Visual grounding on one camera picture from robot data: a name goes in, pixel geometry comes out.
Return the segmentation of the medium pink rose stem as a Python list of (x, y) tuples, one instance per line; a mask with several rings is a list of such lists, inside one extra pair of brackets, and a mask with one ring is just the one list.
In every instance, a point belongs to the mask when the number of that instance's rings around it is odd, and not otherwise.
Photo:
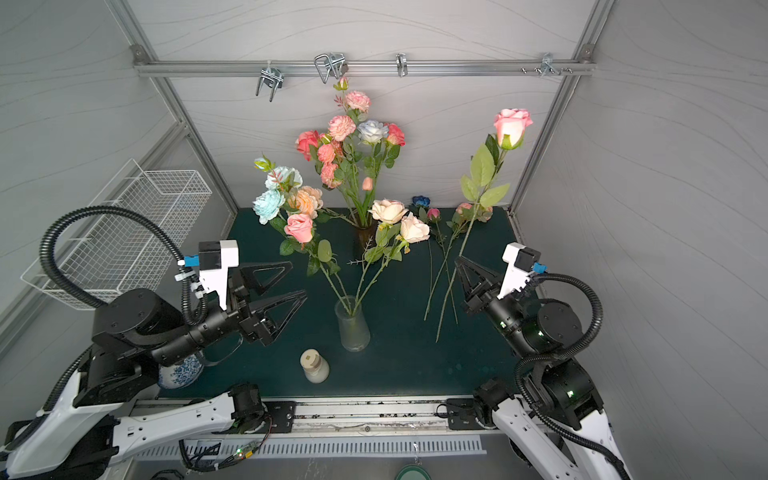
[(329, 240), (316, 232), (314, 220), (303, 213), (278, 214), (270, 225), (283, 236), (279, 246), (282, 256), (298, 254), (306, 258), (306, 276), (321, 275), (328, 282), (332, 292), (347, 314), (355, 311), (353, 300), (348, 295), (341, 279), (341, 265), (336, 259)]

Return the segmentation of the teal white flower spray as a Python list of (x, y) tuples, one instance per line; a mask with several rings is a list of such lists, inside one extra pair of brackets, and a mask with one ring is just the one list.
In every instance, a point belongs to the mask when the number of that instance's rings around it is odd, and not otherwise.
[(275, 219), (288, 198), (303, 185), (303, 177), (293, 167), (278, 166), (266, 157), (254, 160), (254, 166), (266, 174), (266, 190), (252, 203), (259, 223), (266, 225)]

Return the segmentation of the clear ribbed glass vase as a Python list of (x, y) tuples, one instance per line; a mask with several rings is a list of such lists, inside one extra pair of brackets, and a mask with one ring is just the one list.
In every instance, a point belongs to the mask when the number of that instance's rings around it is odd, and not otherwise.
[(339, 327), (342, 346), (349, 352), (360, 352), (370, 343), (371, 333), (361, 306), (354, 296), (344, 296), (337, 301), (334, 313)]

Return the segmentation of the small cream rose stem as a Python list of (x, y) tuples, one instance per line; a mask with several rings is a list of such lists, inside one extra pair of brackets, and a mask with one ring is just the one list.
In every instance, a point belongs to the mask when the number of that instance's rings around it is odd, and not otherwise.
[(401, 222), (407, 208), (402, 202), (394, 200), (375, 200), (370, 209), (377, 221), (375, 241), (371, 241), (364, 252), (359, 254), (362, 273), (355, 293), (357, 306), (362, 306), (363, 299), (377, 283), (383, 271), (394, 261), (402, 261), (410, 247), (401, 232)]

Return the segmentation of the pink ribbed glass vase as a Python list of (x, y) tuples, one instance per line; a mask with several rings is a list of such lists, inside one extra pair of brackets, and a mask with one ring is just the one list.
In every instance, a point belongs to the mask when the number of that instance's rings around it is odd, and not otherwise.
[(366, 214), (366, 225), (356, 229), (354, 246), (358, 252), (364, 252), (371, 241), (375, 241), (378, 223), (371, 213)]

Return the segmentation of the pink carnation spray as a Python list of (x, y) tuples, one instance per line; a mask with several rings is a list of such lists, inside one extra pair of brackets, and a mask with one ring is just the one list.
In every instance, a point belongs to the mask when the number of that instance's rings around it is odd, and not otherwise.
[(342, 195), (350, 209), (351, 222), (357, 227), (362, 227), (358, 195), (352, 183), (352, 164), (346, 159), (342, 144), (333, 139), (329, 133), (321, 135), (317, 159), (321, 164), (320, 179), (323, 186), (328, 190), (336, 190)]

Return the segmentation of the pink bud stem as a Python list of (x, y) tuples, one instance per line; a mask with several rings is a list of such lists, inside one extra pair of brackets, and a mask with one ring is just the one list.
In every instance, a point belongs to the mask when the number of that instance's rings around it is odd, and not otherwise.
[(371, 177), (366, 177), (362, 181), (362, 200), (359, 208), (359, 217), (361, 225), (367, 227), (370, 224), (370, 209), (374, 200), (374, 180)]

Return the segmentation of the large pink rose stem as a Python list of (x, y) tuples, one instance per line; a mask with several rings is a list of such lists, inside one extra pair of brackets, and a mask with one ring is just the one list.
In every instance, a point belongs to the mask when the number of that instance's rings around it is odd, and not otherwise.
[(317, 153), (321, 146), (321, 136), (317, 130), (309, 130), (301, 133), (295, 144), (296, 150), (301, 153), (307, 161), (317, 160)]

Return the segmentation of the pink white rose stem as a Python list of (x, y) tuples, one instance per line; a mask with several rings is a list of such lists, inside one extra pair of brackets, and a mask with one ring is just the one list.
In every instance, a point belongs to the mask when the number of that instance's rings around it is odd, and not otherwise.
[[(503, 200), (511, 188), (509, 183), (500, 180), (505, 157), (509, 152), (523, 145), (526, 131), (532, 125), (531, 113), (526, 109), (503, 109), (496, 114), (493, 122), (495, 132), (486, 137), (484, 143), (472, 156), (469, 173), (462, 176), (459, 181), (464, 197), (463, 202), (472, 203), (476, 207), (492, 207), (494, 210), (495, 206)], [(458, 247), (459, 251), (463, 252), (474, 226), (479, 223), (471, 220), (467, 237), (463, 242), (457, 243), (454, 248)], [(450, 278), (442, 277), (448, 280), (448, 286), (440, 306), (439, 322), (443, 321), (447, 306), (455, 304), (453, 285), (457, 275), (452, 272), (449, 265), (447, 273)]]

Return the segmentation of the tall pink peony stem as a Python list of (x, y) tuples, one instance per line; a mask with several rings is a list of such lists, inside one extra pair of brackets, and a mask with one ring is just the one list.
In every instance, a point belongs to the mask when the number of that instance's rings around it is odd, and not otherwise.
[(342, 109), (340, 115), (334, 116), (328, 124), (328, 131), (333, 139), (340, 142), (346, 159), (352, 164), (353, 188), (358, 195), (358, 205), (362, 200), (362, 181), (366, 177), (364, 154), (359, 146), (358, 126), (366, 120), (371, 106), (370, 98), (362, 91), (351, 90), (349, 80), (343, 76), (333, 85), (337, 92), (335, 102)]

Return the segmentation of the white blue rose stem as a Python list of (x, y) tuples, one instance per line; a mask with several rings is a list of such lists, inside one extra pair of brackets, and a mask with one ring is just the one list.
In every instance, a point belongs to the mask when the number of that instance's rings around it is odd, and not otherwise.
[(361, 123), (358, 126), (358, 133), (361, 141), (371, 147), (371, 154), (369, 156), (369, 160), (368, 162), (364, 163), (364, 166), (366, 171), (366, 177), (372, 178), (372, 175), (373, 175), (372, 170), (373, 170), (373, 164), (374, 164), (374, 159), (373, 159), (374, 146), (386, 135), (387, 128), (385, 127), (385, 123), (383, 122), (376, 121), (376, 120), (366, 120), (365, 122)]

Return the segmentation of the large cream rose stem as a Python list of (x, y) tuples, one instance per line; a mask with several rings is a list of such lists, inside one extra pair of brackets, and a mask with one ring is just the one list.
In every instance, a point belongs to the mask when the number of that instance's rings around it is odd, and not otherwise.
[(427, 241), (430, 238), (430, 228), (427, 224), (408, 210), (401, 222), (401, 232), (410, 249), (413, 244)]

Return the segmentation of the dark blue small flower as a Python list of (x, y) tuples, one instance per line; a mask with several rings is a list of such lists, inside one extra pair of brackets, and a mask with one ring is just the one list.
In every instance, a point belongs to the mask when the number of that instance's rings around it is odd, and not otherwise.
[(431, 206), (431, 199), (423, 195), (413, 196), (411, 201), (412, 201), (412, 205), (416, 209), (423, 208), (425, 210), (428, 210)]

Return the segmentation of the tall peach peony stem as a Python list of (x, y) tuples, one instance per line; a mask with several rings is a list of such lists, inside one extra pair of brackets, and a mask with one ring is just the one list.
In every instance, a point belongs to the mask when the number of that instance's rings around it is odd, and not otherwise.
[(293, 189), (288, 195), (285, 209), (291, 213), (307, 215), (320, 223), (338, 219), (356, 226), (350, 215), (342, 215), (340, 212), (325, 207), (322, 195), (323, 193), (319, 189), (310, 186)]

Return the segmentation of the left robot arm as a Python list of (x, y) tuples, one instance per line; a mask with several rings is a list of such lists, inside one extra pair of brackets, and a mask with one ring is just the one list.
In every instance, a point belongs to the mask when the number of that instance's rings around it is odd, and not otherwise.
[[(146, 229), (177, 263), (181, 303), (173, 306), (146, 288), (106, 302), (59, 268), (55, 247), (73, 223), (117, 216)], [(269, 430), (271, 414), (259, 388), (242, 383), (208, 400), (157, 414), (125, 416), (122, 409), (156, 385), (163, 368), (179, 365), (230, 336), (263, 345), (284, 331), (272, 311), (294, 315), (307, 298), (299, 290), (278, 296), (258, 274), (280, 281), (288, 261), (241, 264), (233, 241), (204, 242), (187, 257), (158, 225), (118, 206), (88, 206), (57, 219), (39, 246), (49, 279), (94, 310), (92, 343), (63, 372), (29, 421), (11, 425), (1, 449), (5, 479), (96, 479), (123, 460), (156, 445), (200, 434)]]

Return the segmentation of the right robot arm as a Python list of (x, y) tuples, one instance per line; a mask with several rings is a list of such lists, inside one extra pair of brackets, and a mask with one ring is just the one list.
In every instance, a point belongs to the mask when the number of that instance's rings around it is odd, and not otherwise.
[[(452, 430), (504, 433), (518, 457), (545, 479), (627, 479), (604, 402), (576, 359), (601, 330), (601, 301), (587, 283), (547, 271), (539, 258), (538, 251), (518, 243), (505, 249), (504, 273), (457, 258), (464, 310), (486, 314), (510, 346), (518, 360), (516, 389), (491, 379), (471, 398), (439, 404), (435, 414)], [(526, 313), (524, 297), (546, 282), (567, 284), (586, 297), (591, 307), (587, 327), (568, 303), (557, 299), (542, 298), (535, 313)]]

